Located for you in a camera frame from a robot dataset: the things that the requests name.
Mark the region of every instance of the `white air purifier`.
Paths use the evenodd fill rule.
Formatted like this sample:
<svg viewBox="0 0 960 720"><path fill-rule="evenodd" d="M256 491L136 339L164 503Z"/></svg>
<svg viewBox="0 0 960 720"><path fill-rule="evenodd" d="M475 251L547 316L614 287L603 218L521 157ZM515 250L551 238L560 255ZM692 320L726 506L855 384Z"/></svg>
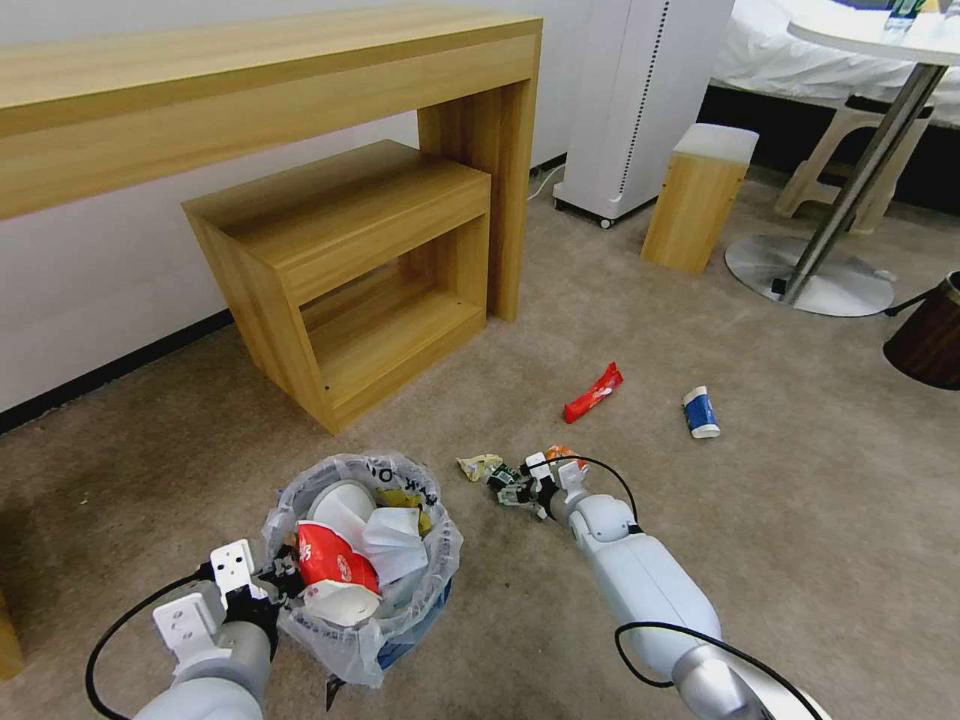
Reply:
<svg viewBox="0 0 960 720"><path fill-rule="evenodd" d="M603 0L590 17L555 204L607 228L660 193L696 122L734 0Z"/></svg>

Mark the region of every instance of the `red paper cup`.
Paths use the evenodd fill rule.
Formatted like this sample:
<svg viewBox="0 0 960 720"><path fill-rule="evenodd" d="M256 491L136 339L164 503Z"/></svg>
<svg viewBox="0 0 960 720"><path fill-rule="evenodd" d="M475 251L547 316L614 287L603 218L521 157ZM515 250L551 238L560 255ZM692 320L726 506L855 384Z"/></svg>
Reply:
<svg viewBox="0 0 960 720"><path fill-rule="evenodd" d="M297 524L306 610L337 625L356 625L380 605L377 573L346 540L317 522Z"/></svg>

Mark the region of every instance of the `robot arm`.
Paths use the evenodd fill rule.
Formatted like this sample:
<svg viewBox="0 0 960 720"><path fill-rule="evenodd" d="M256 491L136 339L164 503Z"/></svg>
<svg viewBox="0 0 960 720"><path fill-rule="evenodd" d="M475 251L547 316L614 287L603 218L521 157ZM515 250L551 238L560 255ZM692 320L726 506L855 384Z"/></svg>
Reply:
<svg viewBox="0 0 960 720"><path fill-rule="evenodd" d="M631 508L609 495L583 488L576 462L550 470L542 453L521 468L531 476L528 495L545 514L570 529L590 563L603 595L630 647L646 666L669 678L700 720L810 720L826 712L802 691L809 705L773 671L696 637L720 640L720 621L696 583L656 538L636 524ZM276 647L276 598L252 578L245 540L211 553L216 584L161 605L154 621L177 656L174 683L134 720L262 720L261 701ZM289 562L278 559L261 575L290 597L303 589ZM675 629L636 624L668 623Z"/></svg>
<svg viewBox="0 0 960 720"><path fill-rule="evenodd" d="M576 462L561 465L554 475L537 453L521 469L532 476L547 514L573 533L619 625L670 623L721 639L720 621L706 595L663 544L637 526L626 503L589 494ZM695 637L642 628L632 631L629 643L647 667L673 682L701 720L813 717L781 682ZM829 720L819 705L804 697Z"/></svg>

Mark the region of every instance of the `carpet floor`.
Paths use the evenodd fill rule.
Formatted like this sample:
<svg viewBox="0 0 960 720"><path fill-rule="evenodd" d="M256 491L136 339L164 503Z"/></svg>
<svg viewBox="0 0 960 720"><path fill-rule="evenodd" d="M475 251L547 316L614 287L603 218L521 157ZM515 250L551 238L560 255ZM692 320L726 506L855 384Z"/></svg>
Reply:
<svg viewBox="0 0 960 720"><path fill-rule="evenodd" d="M809 234L752 175L721 244ZM644 263L651 210L603 231L530 204L519 320L485 332L337 437L250 364L234 327L0 437L0 586L27 667L0 685L7 720L88 718L97 637L213 547L257 538L277 488L338 452L425 463L465 543L450 603L379 690L333 717L685 718L635 680L569 536L499 507L454 458L511 463L554 442L629 480L640 522L714 603L725 637L836 720L960 717L958 396L910 380L881 345L901 319L793 312L742 287L721 252L702 276ZM904 206L845 241L907 298L960 267L960 219ZM611 360L624 384L574 425L562 404ZM707 384L723 434L695 441L679 407ZM619 495L600 469L596 492ZM97 680L132 715L173 668L149 613ZM324 674L281 641L271 720L323 716Z"/></svg>

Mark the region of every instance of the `black cable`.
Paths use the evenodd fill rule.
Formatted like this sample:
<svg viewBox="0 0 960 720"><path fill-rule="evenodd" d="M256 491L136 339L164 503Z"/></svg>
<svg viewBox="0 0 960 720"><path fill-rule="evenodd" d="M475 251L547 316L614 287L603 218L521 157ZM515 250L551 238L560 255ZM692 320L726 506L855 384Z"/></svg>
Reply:
<svg viewBox="0 0 960 720"><path fill-rule="evenodd" d="M618 627L616 632L614 632L613 634L613 641L617 645L617 652L620 653L620 658L626 664L627 668L629 668L630 672L632 672L637 678L645 682L647 685L663 688L663 687L670 687L673 685L673 683L664 682L661 680L651 680L650 678L645 677L640 673L640 671L638 671L633 666L633 663L630 662L630 659L627 657L627 654L623 651L623 645L620 643L620 636L623 633L627 632L628 630L638 630L641 628L659 628L661 630L673 630L674 632L678 632L683 635L689 635L690 637L695 637L698 640L703 640L706 643L715 645L721 650L724 650L730 653L731 655L734 655L740 658L741 660L750 663L758 670L762 670L763 672L765 672L767 675L769 675L778 683L780 683L780 685L782 685L791 695L793 695L800 702L800 704L803 705L804 708L806 708L807 712L809 712L810 715L813 718L815 718L815 720L823 720L823 717L820 715L819 712L817 712L816 708L813 707L810 701L807 700L804 694L800 692L792 682L787 680L785 677L783 677L783 675L778 673L776 670L774 670L772 667L770 667L766 663L761 662L760 660L757 660L755 657L751 655L748 655L747 653L743 652L743 650L738 650L733 645L728 645L727 643L723 642L723 640L717 640L716 638L710 637L709 635L705 635L704 633L698 632L697 630L692 630L691 628L684 627L683 625L674 625L673 623L654 622L654 621L630 622L630 623L625 623L620 627Z"/></svg>
<svg viewBox="0 0 960 720"><path fill-rule="evenodd" d="M207 566L207 571L209 571L209 563L205 563ZM179 580L174 580L168 585L164 585L162 588L157 590L154 593L151 593L149 597L144 598L132 608L127 610L120 618L113 623L107 631L100 636L100 639L97 640L97 644L93 646L93 650L90 652L90 657L87 659L87 673L86 673L86 686L87 686L87 697L90 699L90 704L93 705L93 708L103 715L104 717L110 718L110 720L130 720L126 715L121 715L115 710L111 710L106 705L103 704L103 701L100 699L100 696L97 695L97 688L93 682L93 671L97 666L97 658L100 657L100 652L103 650L104 646L109 642L110 638L113 637L114 633L117 632L121 627L123 627L130 618L136 615L138 612L143 610L147 605L156 601L158 598L163 597L171 590L176 590L182 585L186 585L189 582L194 580L202 580L207 577L207 572L205 572L204 565L201 565L197 570L186 577L182 577Z"/></svg>
<svg viewBox="0 0 960 720"><path fill-rule="evenodd" d="M550 465L551 463L560 462L561 460L583 460L588 463L593 463L594 465L599 465L613 475L617 480L620 481L620 484L623 485L623 489L627 491L627 497L630 498L630 509L633 511L633 521L637 522L637 502L633 499L633 493L630 492L630 486L627 485L627 481L623 479L620 473L601 460L588 458L585 455L561 455L560 457L551 458L550 460L544 460L543 462L534 463L533 465L527 465L527 469L532 470L535 467L540 467L541 465Z"/></svg>

